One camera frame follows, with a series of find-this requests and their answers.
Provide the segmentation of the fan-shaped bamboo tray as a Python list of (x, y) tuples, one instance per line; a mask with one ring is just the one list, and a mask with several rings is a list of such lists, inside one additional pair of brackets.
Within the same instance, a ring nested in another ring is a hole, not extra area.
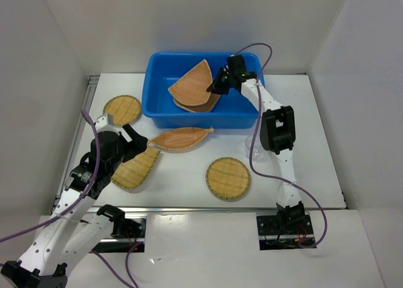
[(113, 174), (111, 182), (125, 190), (139, 188), (150, 175), (160, 153), (160, 150), (149, 146), (143, 153), (120, 164)]

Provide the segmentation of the orange fan-shaped woven plate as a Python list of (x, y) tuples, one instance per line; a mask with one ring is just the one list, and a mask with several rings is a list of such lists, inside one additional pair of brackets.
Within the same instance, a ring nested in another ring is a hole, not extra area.
[(209, 100), (211, 93), (207, 92), (207, 88), (212, 82), (210, 66), (203, 59), (170, 86), (168, 91), (182, 105), (199, 106)]

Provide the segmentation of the orange fish-shaped woven dish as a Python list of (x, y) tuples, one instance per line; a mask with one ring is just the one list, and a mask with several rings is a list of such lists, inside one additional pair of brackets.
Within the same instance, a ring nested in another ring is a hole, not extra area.
[(203, 129), (199, 127), (180, 127), (165, 131), (157, 137), (148, 141), (148, 144), (155, 145), (161, 149), (179, 151), (189, 149), (200, 143), (214, 128)]

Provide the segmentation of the round green-rimmed bamboo plate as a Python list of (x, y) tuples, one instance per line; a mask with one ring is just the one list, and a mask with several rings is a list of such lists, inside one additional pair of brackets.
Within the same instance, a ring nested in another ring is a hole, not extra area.
[(209, 191), (225, 201), (239, 200), (251, 186), (251, 174), (247, 166), (236, 158), (222, 157), (213, 161), (205, 173)]

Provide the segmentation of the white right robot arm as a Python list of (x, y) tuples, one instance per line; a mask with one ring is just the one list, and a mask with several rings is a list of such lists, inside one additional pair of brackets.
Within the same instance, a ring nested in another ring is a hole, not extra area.
[(248, 71), (243, 56), (232, 55), (221, 67), (208, 92), (226, 95), (236, 89), (258, 111), (255, 132), (262, 148), (272, 154), (280, 181), (276, 198), (276, 226), (282, 233), (299, 227), (305, 217), (305, 207), (298, 189), (293, 167), (293, 147), (296, 140), (295, 116), (291, 106), (282, 105), (268, 92), (255, 72)]

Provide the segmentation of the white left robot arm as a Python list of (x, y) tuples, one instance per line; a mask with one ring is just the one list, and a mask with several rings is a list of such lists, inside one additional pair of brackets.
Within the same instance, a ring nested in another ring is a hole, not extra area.
[(19, 259), (2, 265), (1, 275), (12, 287), (65, 287), (72, 270), (103, 238), (124, 236), (134, 224), (124, 211), (106, 204), (75, 233), (117, 168), (145, 152), (148, 143), (129, 124), (123, 126), (126, 139), (107, 113), (96, 121), (86, 111), (82, 115), (94, 133), (90, 150), (70, 172), (50, 218), (33, 227), (40, 230), (36, 240)]

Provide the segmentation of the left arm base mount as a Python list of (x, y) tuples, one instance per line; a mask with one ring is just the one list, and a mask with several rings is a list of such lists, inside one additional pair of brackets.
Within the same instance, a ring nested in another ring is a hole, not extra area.
[(126, 220), (126, 225), (116, 236), (103, 238), (94, 248), (97, 253), (128, 253), (136, 245), (132, 253), (145, 251), (145, 232), (147, 218), (139, 216)]

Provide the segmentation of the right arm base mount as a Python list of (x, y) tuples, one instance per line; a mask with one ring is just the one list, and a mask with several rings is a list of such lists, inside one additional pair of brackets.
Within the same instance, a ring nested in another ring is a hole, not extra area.
[(301, 246), (315, 243), (309, 215), (305, 215), (303, 221), (290, 229), (282, 229), (274, 215), (256, 216), (256, 223), (261, 251), (301, 249)]

